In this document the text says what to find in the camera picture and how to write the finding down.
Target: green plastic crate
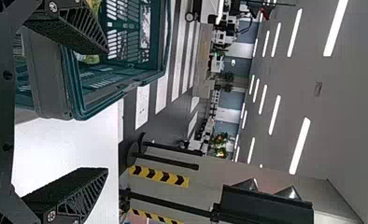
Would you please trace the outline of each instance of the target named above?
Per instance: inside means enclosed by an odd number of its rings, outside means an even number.
[[[43,118],[85,120],[123,98],[128,91],[162,77],[170,49],[170,11],[170,0],[103,0],[98,17],[108,40],[109,53],[99,55],[98,64],[86,64],[78,61],[81,55],[60,47],[60,60],[51,63],[61,65],[63,87],[51,90],[63,91],[60,92],[65,98],[62,100],[56,100],[56,92],[43,88],[42,81],[35,87],[34,80],[39,81],[46,74],[40,74],[39,69],[37,72],[27,70],[26,64],[34,66],[42,53],[25,47],[27,62],[16,59],[16,105],[33,109]],[[53,100],[45,102],[43,99],[49,99],[48,96]],[[59,106],[55,106],[49,111],[57,101],[64,101],[62,109],[56,110]]]

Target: metal pole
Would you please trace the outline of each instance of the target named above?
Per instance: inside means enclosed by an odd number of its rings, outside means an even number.
[[[199,165],[194,164],[194,163],[187,163],[187,162],[184,162],[184,161],[173,161],[173,160],[169,160],[169,159],[165,159],[165,158],[161,158],[161,157],[150,156],[150,155],[141,154],[141,153],[137,153],[137,152],[133,152],[132,156],[136,157],[138,159],[161,162],[161,163],[165,163],[165,164],[169,164],[169,165],[174,165],[174,166],[179,166],[179,167],[183,167],[183,168],[187,168],[187,169],[192,169],[194,171],[199,170]]]
[[[149,197],[144,194],[134,193],[134,192],[131,192],[129,189],[120,189],[120,195],[122,195],[123,197],[127,196],[129,199],[136,199],[138,201],[142,201],[146,203],[157,204],[159,206],[175,209],[177,211],[181,211],[185,213],[194,214],[200,217],[207,217],[207,218],[211,217],[211,212],[209,211],[202,210],[199,208],[189,207],[187,205],[180,204],[180,203],[172,203],[172,202],[165,201],[162,199]]]
[[[165,149],[165,150],[168,150],[168,151],[184,153],[184,154],[188,154],[188,155],[192,155],[192,156],[202,157],[204,155],[204,153],[202,153],[202,151],[200,151],[200,150],[182,150],[182,149],[178,149],[177,147],[171,147],[171,146],[166,146],[166,145],[151,143],[151,142],[143,142],[143,146],[156,147],[156,148],[159,148],[159,149]]]

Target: industrial equipment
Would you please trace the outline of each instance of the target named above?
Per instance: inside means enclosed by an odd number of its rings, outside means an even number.
[[[131,199],[207,217],[211,223],[220,221],[233,224],[314,223],[313,204],[304,202],[294,186],[276,194],[267,194],[258,191],[255,178],[232,186],[224,185],[221,200],[214,203],[211,211],[154,198],[130,189],[120,189],[120,209],[123,212],[130,210]]]

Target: cable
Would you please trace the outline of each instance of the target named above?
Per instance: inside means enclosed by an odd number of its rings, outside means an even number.
[[[250,30],[250,27],[251,27],[252,24],[253,24],[253,18],[250,17],[250,24],[248,25],[248,27],[240,30],[239,34],[243,35],[243,34],[247,33]]]

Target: black metal stand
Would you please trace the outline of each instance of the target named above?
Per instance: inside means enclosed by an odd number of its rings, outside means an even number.
[[[147,135],[146,133],[141,133],[140,137],[137,140],[137,143],[140,147],[140,149],[139,149],[140,153],[145,153],[149,147],[155,147],[155,148],[158,148],[158,149],[174,151],[174,152],[177,152],[177,153],[183,153],[183,154],[188,154],[188,155],[192,155],[192,156],[202,157],[204,155],[204,153],[201,150],[183,150],[183,149],[180,149],[179,147],[172,147],[172,146],[152,143],[150,141],[145,140],[146,135]]]
[[[132,143],[131,147],[128,149],[126,153],[126,165],[128,167],[133,166],[137,159],[142,159],[142,160],[156,161],[156,162],[160,162],[160,163],[164,163],[168,165],[183,167],[183,168],[191,169],[194,171],[199,170],[198,164],[188,163],[184,161],[174,161],[174,160],[170,160],[166,158],[150,156],[150,155],[147,155],[146,152],[147,152],[148,147],[155,147],[158,149],[174,151],[177,153],[183,153],[183,154],[188,154],[192,156],[203,156],[203,153],[201,151],[182,150],[182,149],[178,149],[178,147],[171,147],[171,146],[166,146],[162,144],[152,143],[150,141],[145,141],[145,139],[146,139],[146,133],[141,133],[137,142]]]
[[[138,201],[142,201],[145,203],[158,204],[163,207],[168,207],[168,208],[175,209],[181,212],[194,214],[200,217],[211,217],[211,214],[212,214],[209,211],[202,210],[199,208],[190,207],[190,206],[180,204],[180,203],[172,203],[166,200],[150,197],[144,194],[135,193],[135,192],[132,192],[130,189],[120,189],[120,196],[121,196],[120,198],[121,201],[125,202],[121,205],[121,208],[120,208],[124,212],[128,212],[130,209],[130,199],[136,199]]]
[[[169,159],[165,159],[165,158],[161,158],[161,157],[155,157],[155,156],[150,156],[150,155],[136,153],[136,152],[132,153],[132,156],[136,157],[138,159],[143,159],[143,160],[148,160],[148,161],[156,161],[156,162],[169,164],[169,165],[173,165],[173,166],[179,166],[179,167],[182,167],[182,168],[187,168],[187,169],[191,169],[191,170],[195,170],[195,171],[199,170],[199,165],[194,164],[194,163],[187,163],[187,162],[184,162],[184,161],[173,161],[173,160],[169,160]]]
[[[0,216],[14,223],[41,223],[11,185],[14,153],[15,63],[12,40],[42,1],[0,1]]]

